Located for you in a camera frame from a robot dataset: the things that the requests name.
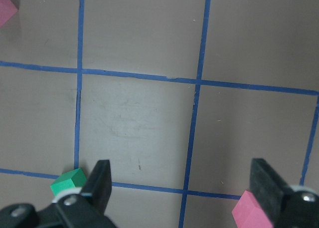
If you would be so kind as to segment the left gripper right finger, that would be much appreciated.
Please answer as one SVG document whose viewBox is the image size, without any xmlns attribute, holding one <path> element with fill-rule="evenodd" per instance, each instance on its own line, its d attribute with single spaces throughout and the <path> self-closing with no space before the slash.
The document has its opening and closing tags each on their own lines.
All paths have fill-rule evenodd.
<svg viewBox="0 0 319 228">
<path fill-rule="evenodd" d="M 294 190 L 262 158 L 253 158 L 251 161 L 249 188 L 269 221 L 276 225 Z"/>
</svg>

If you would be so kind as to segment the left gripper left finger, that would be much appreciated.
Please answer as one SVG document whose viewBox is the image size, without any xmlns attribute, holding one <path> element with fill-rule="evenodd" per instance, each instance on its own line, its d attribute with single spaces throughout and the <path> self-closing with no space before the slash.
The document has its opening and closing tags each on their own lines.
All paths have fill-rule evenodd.
<svg viewBox="0 0 319 228">
<path fill-rule="evenodd" d="M 80 191 L 87 202 L 104 214 L 112 192 L 110 160 L 99 160 Z"/>
</svg>

